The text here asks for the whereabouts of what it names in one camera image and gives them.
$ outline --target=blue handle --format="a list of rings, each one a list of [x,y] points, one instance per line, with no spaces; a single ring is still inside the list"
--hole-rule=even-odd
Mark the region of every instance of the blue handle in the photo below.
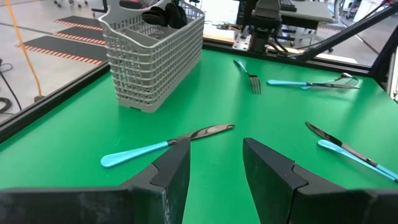
[[[139,149],[133,149],[124,152],[109,154],[102,157],[101,165],[104,167],[116,166],[122,162],[126,162],[130,159],[137,158],[139,156],[156,151],[158,149],[163,149],[164,147],[167,146],[169,146],[169,144],[167,143],[167,141],[164,141],[161,143],[153,144],[151,146],[146,146]]]
[[[270,85],[301,85],[301,86],[305,86],[307,84],[305,82],[291,82],[283,80],[268,80],[267,83]]]
[[[391,177],[393,177],[393,178],[395,178],[395,179],[398,179],[398,174],[396,174],[396,173],[394,173],[393,171],[391,171],[391,170],[385,168],[384,166],[378,164],[376,167],[377,167],[379,170],[381,170],[381,171],[385,172],[386,174],[390,175]]]
[[[325,82],[321,82],[321,83],[331,83],[331,82],[334,82],[335,80],[328,80],[328,81],[325,81]],[[307,89],[309,89],[309,88],[311,88],[312,86],[301,86],[301,89],[303,89],[303,90],[307,90]]]
[[[352,154],[349,153],[348,151],[346,151],[346,150],[344,150],[343,148],[337,146],[336,144],[333,144],[333,143],[330,142],[330,141],[327,141],[327,140],[322,139],[322,140],[319,140],[319,141],[318,141],[318,145],[323,146],[323,147],[325,147],[325,148],[327,148],[327,149],[330,149],[330,150],[332,150],[332,151],[338,152],[338,153],[340,153],[340,154],[342,154],[342,155],[344,155],[344,156],[346,156],[346,157],[349,157],[350,159],[353,159],[353,160],[355,160],[356,162],[358,162],[358,163],[360,163],[360,164],[362,164],[362,165],[364,165],[364,166],[367,166],[368,168],[370,168],[370,169],[372,169],[372,170],[378,172],[379,174],[383,175],[384,177],[387,177],[388,179],[391,179],[391,180],[393,180],[393,181],[395,180],[395,178],[393,178],[392,176],[390,176],[390,175],[384,173],[383,171],[381,171],[381,170],[375,168],[374,166],[371,166],[371,165],[368,164],[367,162],[362,161],[360,158],[358,158],[358,157],[352,155]]]
[[[244,72],[248,72],[247,70],[246,70],[246,68],[243,66],[243,64],[242,64],[242,62],[241,61],[238,61],[238,60],[234,60],[234,63],[236,64],[236,65],[238,65],[240,68],[241,68],[241,70],[243,70]]]

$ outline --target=orange cable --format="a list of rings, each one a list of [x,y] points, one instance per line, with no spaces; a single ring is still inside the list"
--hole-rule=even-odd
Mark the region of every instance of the orange cable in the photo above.
[[[11,16],[11,20],[12,20],[12,25],[14,26],[15,33],[16,33],[17,38],[18,38],[18,41],[19,41],[19,45],[20,45],[20,47],[22,48],[22,51],[24,52],[26,61],[27,61],[27,63],[29,64],[30,71],[32,72],[33,77],[35,78],[35,82],[36,82],[36,86],[37,86],[37,91],[39,92],[39,96],[43,96],[43,95],[42,95],[42,89],[41,89],[41,87],[40,87],[39,79],[37,78],[37,75],[36,75],[36,73],[35,73],[35,70],[33,69],[33,65],[32,65],[32,63],[30,62],[29,56],[27,55],[24,42],[22,41],[21,33],[19,32],[19,29],[18,29],[18,26],[17,26],[17,21],[15,20],[14,13],[12,12],[10,0],[6,0],[6,4],[7,4],[8,11],[10,12],[10,16]]]

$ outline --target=green table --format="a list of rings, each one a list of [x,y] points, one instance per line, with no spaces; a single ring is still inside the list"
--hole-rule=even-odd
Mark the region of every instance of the green table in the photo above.
[[[238,72],[240,59],[259,75],[262,95]],[[192,142],[184,223],[259,223],[242,160],[244,137],[254,138],[343,187],[397,185],[317,146],[309,121],[398,172],[398,107],[370,78],[360,90],[301,90],[266,80],[322,81],[340,74],[203,50],[198,65],[152,114],[118,106],[107,74],[0,145],[0,189],[116,186],[165,150],[105,169],[109,153],[142,147],[213,124],[236,128]]]

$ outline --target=cutlery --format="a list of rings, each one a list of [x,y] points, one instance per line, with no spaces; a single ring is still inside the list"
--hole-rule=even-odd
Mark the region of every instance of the cutlery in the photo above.
[[[355,86],[356,84],[358,84],[359,80],[356,77],[353,77],[352,75],[343,72],[340,77],[334,79],[334,80],[329,80],[329,81],[325,81],[325,82],[321,82],[321,83],[331,83],[331,82],[337,82],[339,80],[343,80],[343,79],[348,79],[347,82],[345,82],[345,85],[353,85]],[[303,90],[307,90],[309,88],[311,88],[312,86],[301,86],[301,89]]]
[[[104,156],[101,159],[101,165],[104,167],[116,166],[116,165],[118,165],[122,162],[126,162],[130,159],[137,158],[139,156],[142,156],[142,155],[150,153],[150,152],[154,152],[159,149],[163,149],[167,146],[172,146],[175,143],[177,143],[177,141],[179,141],[181,139],[185,139],[185,138],[189,138],[191,140],[200,139],[200,138],[204,138],[207,136],[211,136],[213,134],[217,134],[217,133],[221,133],[223,131],[233,129],[234,127],[235,127],[235,125],[233,125],[233,124],[214,125],[214,126],[210,126],[207,128],[199,129],[199,130],[194,131],[189,134],[185,134],[185,135],[180,136],[175,139],[170,139],[170,140],[163,141],[163,142],[160,142],[157,144],[153,144],[151,146],[146,146],[146,147],[141,147],[139,149],[132,149],[132,150],[124,151],[124,152],[109,154],[109,155]]]
[[[238,60],[234,60],[235,65],[238,66],[238,68],[241,69],[246,75],[248,75],[250,79],[250,85],[251,85],[251,90],[253,91],[254,94],[261,94],[261,83],[260,79],[257,75],[251,75],[246,68],[243,66],[242,62]]]
[[[309,122],[305,122],[305,124],[315,133],[317,133],[319,136],[321,136],[323,139],[326,139],[330,142],[332,142],[333,144],[336,144],[337,146],[343,148],[344,150],[348,151],[349,153],[351,153],[352,155],[356,156],[357,158],[361,159],[362,161],[364,161],[365,163],[369,164],[370,166],[373,166],[383,172],[385,172],[386,174],[392,176],[395,179],[398,179],[398,175],[396,173],[394,173],[393,171],[383,167],[382,165],[374,162],[373,160],[371,160],[370,158],[360,154],[359,152],[355,151],[353,148],[349,147],[347,144],[341,142],[340,140],[338,140],[337,138],[331,136],[330,134],[322,131],[321,129],[315,127],[313,124],[309,123]]]
[[[319,87],[327,87],[327,88],[356,88],[357,86],[353,85],[344,85],[344,84],[332,84],[332,83],[309,83],[309,82],[291,82],[284,80],[268,80],[268,84],[270,85],[297,85],[297,86],[319,86]]]
[[[391,179],[391,180],[394,181],[395,183],[398,183],[398,179],[396,179],[395,177],[393,177],[393,176],[391,176],[391,175],[389,175],[389,174],[387,174],[387,173],[381,171],[381,170],[378,169],[377,167],[371,166],[371,165],[368,164],[367,162],[362,161],[360,158],[358,158],[358,157],[352,155],[352,154],[349,153],[348,151],[346,151],[346,150],[344,150],[343,148],[337,146],[336,144],[333,144],[333,143],[330,142],[330,141],[327,141],[327,140],[322,139],[322,140],[319,140],[319,141],[318,141],[318,145],[320,145],[320,146],[322,146],[322,147],[324,147],[324,148],[330,149],[330,150],[332,150],[332,151],[338,152],[338,153],[340,153],[340,154],[342,154],[342,155],[344,155],[344,156],[346,156],[346,157],[349,157],[350,159],[352,159],[352,160],[354,160],[354,161],[356,161],[356,162],[358,162],[358,163],[360,163],[360,164],[362,164],[362,165],[364,165],[364,166],[366,166],[366,167],[368,167],[368,168],[370,168],[370,169],[372,169],[372,170],[378,172],[379,174],[383,175],[384,177],[387,177],[388,179]]]

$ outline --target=dishwasher basket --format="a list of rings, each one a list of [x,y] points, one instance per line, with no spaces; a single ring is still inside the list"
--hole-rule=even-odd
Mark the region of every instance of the dishwasher basket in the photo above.
[[[171,0],[154,6],[165,8]],[[126,9],[108,1],[99,18],[119,104],[154,112],[200,59],[204,13],[180,1],[188,24],[181,29],[150,25],[141,14],[147,9]]]

